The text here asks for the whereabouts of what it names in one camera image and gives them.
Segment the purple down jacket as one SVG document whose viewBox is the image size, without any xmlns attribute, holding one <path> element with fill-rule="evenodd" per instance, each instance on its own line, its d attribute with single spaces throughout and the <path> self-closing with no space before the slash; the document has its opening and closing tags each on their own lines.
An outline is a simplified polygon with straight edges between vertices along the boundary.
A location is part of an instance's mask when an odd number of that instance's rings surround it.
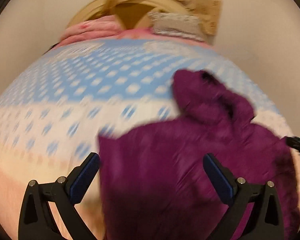
<svg viewBox="0 0 300 240">
<path fill-rule="evenodd" d="M 98 137 L 105 239 L 206 239 L 226 211 L 203 170 L 207 153 L 250 183 L 272 181 L 293 239 L 299 195 L 285 141 L 254 124 L 249 101 L 205 71 L 176 71 L 172 89 L 178 118 Z"/>
</svg>

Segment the polka dot bedspread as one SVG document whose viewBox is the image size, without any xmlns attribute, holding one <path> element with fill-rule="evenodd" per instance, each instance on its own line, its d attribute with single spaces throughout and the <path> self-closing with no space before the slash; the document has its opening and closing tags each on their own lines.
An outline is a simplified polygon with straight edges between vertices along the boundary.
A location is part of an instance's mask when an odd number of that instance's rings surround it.
<svg viewBox="0 0 300 240">
<path fill-rule="evenodd" d="M 266 94 L 214 51 L 175 41 L 100 39 L 53 49 L 21 73 L 0 97 L 0 225 L 18 238 L 28 183 L 53 183 L 100 156 L 98 137 L 178 118 L 176 71 L 205 71 L 246 98 L 253 123 L 286 142 L 290 128 Z M 299 195 L 300 157 L 292 151 Z M 100 168 L 75 209 L 95 239 L 105 239 Z M 72 239 L 55 203 L 49 203 L 64 239 Z M 300 238 L 300 226 L 293 239 Z"/>
</svg>

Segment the striped grey pillow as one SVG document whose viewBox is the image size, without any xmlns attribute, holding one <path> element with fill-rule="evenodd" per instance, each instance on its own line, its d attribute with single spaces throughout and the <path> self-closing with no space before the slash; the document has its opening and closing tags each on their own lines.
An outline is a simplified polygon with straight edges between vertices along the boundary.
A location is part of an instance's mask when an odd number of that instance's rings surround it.
<svg viewBox="0 0 300 240">
<path fill-rule="evenodd" d="M 154 34 L 198 42 L 206 40 L 206 35 L 200 26 L 200 19 L 196 16 L 168 12 L 149 12 L 148 16 Z"/>
</svg>

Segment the pink folded blanket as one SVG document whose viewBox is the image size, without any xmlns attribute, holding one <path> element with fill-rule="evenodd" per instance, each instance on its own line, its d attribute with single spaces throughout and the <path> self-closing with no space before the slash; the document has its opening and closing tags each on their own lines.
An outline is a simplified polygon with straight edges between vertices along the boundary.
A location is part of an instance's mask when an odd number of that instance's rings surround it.
<svg viewBox="0 0 300 240">
<path fill-rule="evenodd" d="M 110 32 L 111 35 L 115 35 L 123 31 L 123 29 L 114 15 L 103 16 L 95 20 L 84 21 L 66 28 L 59 40 L 62 41 L 70 36 L 90 31 L 107 31 Z"/>
</svg>

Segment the cream round headboard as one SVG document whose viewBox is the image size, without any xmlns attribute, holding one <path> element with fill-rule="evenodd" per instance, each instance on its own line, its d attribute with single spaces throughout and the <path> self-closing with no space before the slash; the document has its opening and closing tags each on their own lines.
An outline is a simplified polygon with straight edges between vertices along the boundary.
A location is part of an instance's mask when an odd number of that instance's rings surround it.
<svg viewBox="0 0 300 240">
<path fill-rule="evenodd" d="M 188 10 L 175 0 L 129 0 L 103 12 L 105 2 L 106 0 L 94 0 L 86 5 L 70 20 L 68 27 L 104 15 L 114 15 L 122 29 L 141 29 L 151 27 L 149 12 L 189 14 Z"/>
</svg>

